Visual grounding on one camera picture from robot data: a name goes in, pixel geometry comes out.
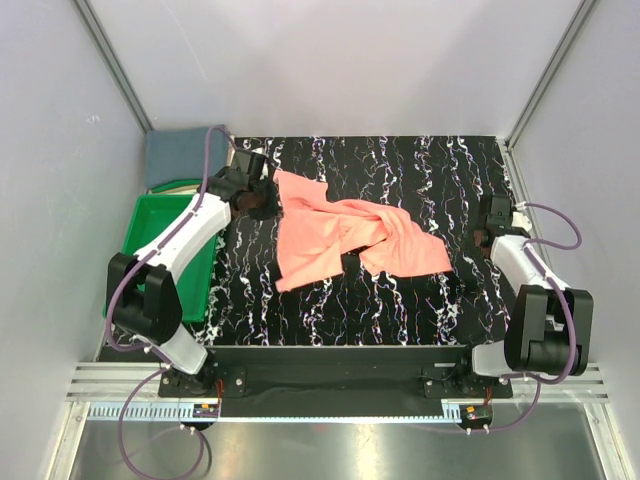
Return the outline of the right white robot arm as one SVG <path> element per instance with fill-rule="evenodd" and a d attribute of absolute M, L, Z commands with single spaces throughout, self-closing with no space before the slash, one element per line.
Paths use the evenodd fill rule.
<path fill-rule="evenodd" d="M 528 208 L 542 209 L 564 220 L 575 234 L 560 244 L 531 236 Z M 454 384 L 476 396 L 492 378 L 526 375 L 552 385 L 582 375 L 589 361 L 594 311 L 592 295 L 574 289 L 537 253 L 537 245 L 573 251 L 582 244 L 576 224 L 564 213 L 538 203 L 513 203 L 506 195 L 480 201 L 474 244 L 496 266 L 516 294 L 504 339 L 473 347 L 470 362 L 454 371 Z"/>

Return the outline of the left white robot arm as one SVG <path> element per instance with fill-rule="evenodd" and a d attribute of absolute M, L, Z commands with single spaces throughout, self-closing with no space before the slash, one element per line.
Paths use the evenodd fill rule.
<path fill-rule="evenodd" d="M 207 177 L 184 210 L 156 238 L 135 253 L 115 254 L 107 267 L 106 325 L 139 342 L 118 351 L 149 349 L 181 373 L 181 384 L 196 396 L 215 386 L 213 355 L 183 324 L 177 284 L 205 245 L 238 216 L 262 221 L 278 213 L 277 189 L 261 151 L 236 151 L 231 164 Z"/>

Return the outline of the pink t-shirt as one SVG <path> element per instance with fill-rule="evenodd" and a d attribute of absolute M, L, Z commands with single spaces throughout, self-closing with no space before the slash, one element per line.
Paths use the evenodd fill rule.
<path fill-rule="evenodd" d="M 408 278 L 452 270 L 442 239 L 401 208 L 360 199 L 331 202 L 328 185 L 291 172 L 274 175 L 283 208 L 277 239 L 283 293 L 344 273 L 342 256 L 357 250 L 371 274 Z"/>

